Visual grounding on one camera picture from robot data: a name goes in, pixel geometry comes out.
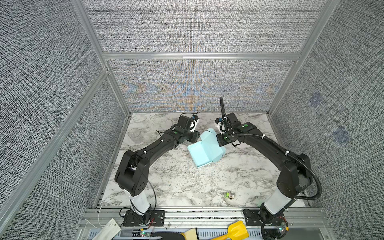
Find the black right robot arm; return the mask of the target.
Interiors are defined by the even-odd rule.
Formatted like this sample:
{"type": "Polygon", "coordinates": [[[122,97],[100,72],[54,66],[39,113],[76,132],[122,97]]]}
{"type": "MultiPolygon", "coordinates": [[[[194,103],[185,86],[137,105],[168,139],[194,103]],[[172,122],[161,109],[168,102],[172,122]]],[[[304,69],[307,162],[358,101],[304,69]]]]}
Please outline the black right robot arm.
{"type": "Polygon", "coordinates": [[[245,143],[270,160],[280,171],[277,189],[261,205],[260,216],[280,215],[296,200],[317,200],[323,193],[319,177],[311,168],[311,161],[305,154],[297,155],[280,146],[262,133],[254,124],[242,124],[234,113],[223,114],[215,120],[220,133],[219,146],[245,143]]]}

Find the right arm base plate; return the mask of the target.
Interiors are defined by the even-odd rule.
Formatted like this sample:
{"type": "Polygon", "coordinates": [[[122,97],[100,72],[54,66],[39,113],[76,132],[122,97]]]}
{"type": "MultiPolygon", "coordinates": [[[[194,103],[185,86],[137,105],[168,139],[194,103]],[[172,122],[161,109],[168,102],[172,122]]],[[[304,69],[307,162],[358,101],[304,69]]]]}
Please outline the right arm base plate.
{"type": "MultiPolygon", "coordinates": [[[[267,209],[244,209],[244,219],[247,226],[261,227],[269,218],[273,216],[267,209]]],[[[266,223],[266,226],[280,226],[282,223],[288,224],[283,213],[266,223]]]]}

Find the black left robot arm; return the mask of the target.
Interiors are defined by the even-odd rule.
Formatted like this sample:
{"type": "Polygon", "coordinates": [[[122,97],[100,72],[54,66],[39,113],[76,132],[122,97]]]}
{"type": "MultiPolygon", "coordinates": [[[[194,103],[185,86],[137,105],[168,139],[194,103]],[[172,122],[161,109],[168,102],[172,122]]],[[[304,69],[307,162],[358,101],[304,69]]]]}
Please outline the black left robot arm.
{"type": "Polygon", "coordinates": [[[178,122],[169,129],[160,132],[160,138],[138,150],[128,150],[115,175],[115,182],[129,194],[131,208],[134,213],[144,216],[152,212],[151,204],[145,196],[144,189],[149,181],[151,165],[166,152],[175,149],[184,142],[196,143],[200,133],[196,130],[199,122],[198,113],[182,113],[178,122]]]}

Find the yellow plastic scoop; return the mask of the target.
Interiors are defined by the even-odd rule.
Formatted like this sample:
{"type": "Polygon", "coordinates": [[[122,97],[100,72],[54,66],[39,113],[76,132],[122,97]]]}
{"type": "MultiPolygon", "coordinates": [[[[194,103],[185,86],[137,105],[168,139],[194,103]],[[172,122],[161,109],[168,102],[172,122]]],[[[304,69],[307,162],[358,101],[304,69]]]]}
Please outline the yellow plastic scoop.
{"type": "Polygon", "coordinates": [[[250,235],[245,224],[242,221],[237,221],[228,227],[228,232],[225,235],[216,237],[212,240],[245,240],[250,235]]]}

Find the white cloth strip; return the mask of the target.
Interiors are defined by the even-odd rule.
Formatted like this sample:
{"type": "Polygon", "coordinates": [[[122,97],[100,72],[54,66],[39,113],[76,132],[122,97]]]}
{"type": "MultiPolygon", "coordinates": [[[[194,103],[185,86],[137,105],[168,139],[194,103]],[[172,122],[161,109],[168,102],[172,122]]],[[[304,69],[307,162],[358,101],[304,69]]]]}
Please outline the white cloth strip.
{"type": "Polygon", "coordinates": [[[96,234],[93,240],[112,240],[121,230],[119,223],[115,219],[111,219],[96,234]]]}

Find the small green electronic module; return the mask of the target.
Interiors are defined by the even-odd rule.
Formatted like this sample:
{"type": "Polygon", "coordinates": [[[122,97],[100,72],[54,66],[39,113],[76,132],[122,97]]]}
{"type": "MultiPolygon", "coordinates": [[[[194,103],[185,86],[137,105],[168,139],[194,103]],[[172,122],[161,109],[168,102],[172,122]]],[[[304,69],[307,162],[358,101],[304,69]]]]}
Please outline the small green electronic module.
{"type": "Polygon", "coordinates": [[[225,192],[225,198],[233,200],[235,198],[234,192],[225,192]]]}

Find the aluminium front rail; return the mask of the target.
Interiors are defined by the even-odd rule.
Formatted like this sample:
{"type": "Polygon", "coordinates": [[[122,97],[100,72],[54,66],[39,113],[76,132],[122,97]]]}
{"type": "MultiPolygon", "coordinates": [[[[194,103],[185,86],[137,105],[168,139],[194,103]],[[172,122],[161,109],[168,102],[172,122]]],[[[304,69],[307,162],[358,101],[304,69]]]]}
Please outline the aluminium front rail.
{"type": "MultiPolygon", "coordinates": [[[[244,209],[257,208],[159,208],[159,210],[166,212],[165,221],[163,227],[156,228],[160,230],[189,227],[225,229],[236,221],[243,221],[246,225],[243,214],[244,209]]],[[[124,221],[123,215],[126,211],[127,209],[119,207],[102,208],[100,210],[87,209],[83,214],[80,227],[101,228],[111,219],[115,219],[120,225],[124,221]]],[[[289,208],[284,211],[284,216],[290,228],[329,228],[331,226],[321,208],[289,208]]]]}

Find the light blue paper box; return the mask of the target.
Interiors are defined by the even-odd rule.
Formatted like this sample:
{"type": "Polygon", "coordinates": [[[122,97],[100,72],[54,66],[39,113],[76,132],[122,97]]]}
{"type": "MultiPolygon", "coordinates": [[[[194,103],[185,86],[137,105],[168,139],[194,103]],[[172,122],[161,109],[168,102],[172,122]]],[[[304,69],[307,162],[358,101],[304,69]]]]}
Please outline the light blue paper box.
{"type": "Polygon", "coordinates": [[[219,146],[216,135],[214,129],[207,129],[201,135],[200,141],[188,146],[190,156],[198,169],[217,163],[225,155],[226,148],[219,146]]]}

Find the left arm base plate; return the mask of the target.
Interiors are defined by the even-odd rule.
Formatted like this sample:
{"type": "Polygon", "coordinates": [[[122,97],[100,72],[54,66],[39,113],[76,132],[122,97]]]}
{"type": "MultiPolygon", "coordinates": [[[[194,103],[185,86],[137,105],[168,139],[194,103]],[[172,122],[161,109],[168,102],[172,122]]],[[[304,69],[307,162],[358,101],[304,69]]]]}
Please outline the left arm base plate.
{"type": "Polygon", "coordinates": [[[133,210],[126,211],[123,226],[124,227],[163,227],[165,221],[165,211],[155,210],[150,214],[139,215],[133,210]]]}

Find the clear plastic cup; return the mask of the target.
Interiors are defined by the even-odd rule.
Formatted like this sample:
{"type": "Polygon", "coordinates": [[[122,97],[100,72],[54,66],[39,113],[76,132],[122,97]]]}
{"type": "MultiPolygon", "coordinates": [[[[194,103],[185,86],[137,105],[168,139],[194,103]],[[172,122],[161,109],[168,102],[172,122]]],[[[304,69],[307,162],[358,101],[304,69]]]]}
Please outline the clear plastic cup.
{"type": "Polygon", "coordinates": [[[140,144],[143,141],[143,136],[141,130],[138,128],[133,128],[129,130],[128,137],[135,143],[140,144]]]}

